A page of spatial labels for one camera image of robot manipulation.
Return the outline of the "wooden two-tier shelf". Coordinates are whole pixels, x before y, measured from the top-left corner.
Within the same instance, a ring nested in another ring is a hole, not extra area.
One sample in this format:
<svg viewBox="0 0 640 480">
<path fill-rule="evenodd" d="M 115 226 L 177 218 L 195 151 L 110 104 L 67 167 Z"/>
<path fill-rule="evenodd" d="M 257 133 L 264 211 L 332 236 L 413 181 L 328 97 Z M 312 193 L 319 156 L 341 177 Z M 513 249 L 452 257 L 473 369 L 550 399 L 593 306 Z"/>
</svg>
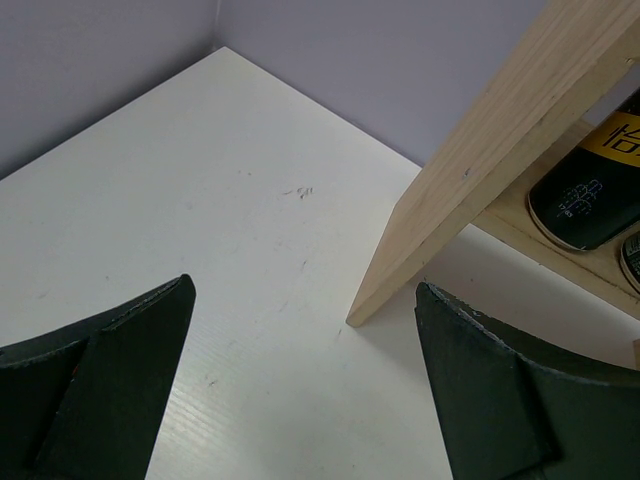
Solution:
<svg viewBox="0 0 640 480">
<path fill-rule="evenodd" d="M 425 279 L 565 349 L 633 366 L 639 297 L 618 244 L 561 250 L 534 226 L 525 197 L 638 61 L 637 2 L 549 2 L 394 206 L 349 325 Z"/>
</svg>

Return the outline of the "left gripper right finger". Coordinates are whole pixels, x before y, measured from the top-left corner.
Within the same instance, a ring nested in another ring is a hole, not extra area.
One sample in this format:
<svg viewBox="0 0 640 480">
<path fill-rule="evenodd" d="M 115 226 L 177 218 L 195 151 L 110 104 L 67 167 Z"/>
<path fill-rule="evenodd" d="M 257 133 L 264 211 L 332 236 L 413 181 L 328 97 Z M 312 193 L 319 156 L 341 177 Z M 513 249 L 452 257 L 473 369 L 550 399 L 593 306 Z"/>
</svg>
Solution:
<svg viewBox="0 0 640 480">
<path fill-rule="evenodd" d="M 456 479 L 636 479 L 639 373 L 416 288 L 420 345 Z"/>
</svg>

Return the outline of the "black can yellow label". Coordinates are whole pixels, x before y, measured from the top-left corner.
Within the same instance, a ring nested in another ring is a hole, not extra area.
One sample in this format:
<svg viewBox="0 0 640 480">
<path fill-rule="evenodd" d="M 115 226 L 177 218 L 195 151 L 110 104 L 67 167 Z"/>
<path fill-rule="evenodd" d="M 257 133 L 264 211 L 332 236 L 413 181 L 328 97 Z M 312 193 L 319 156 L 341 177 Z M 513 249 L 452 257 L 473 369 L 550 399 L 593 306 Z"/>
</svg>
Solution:
<svg viewBox="0 0 640 480">
<path fill-rule="evenodd" d="M 621 271 L 636 292 L 640 292 L 640 233 L 628 236 L 621 244 Z"/>
</svg>

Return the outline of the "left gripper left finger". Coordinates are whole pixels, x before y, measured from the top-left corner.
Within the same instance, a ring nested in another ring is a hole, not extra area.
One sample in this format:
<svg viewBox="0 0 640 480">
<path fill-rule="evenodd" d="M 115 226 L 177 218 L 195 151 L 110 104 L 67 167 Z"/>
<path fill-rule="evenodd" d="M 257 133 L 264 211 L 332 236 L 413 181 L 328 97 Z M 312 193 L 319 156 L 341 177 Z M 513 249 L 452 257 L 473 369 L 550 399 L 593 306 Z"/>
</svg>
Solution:
<svg viewBox="0 0 640 480">
<path fill-rule="evenodd" d="M 144 478 L 195 300 L 183 274 L 2 347 L 2 478 Z"/>
</svg>

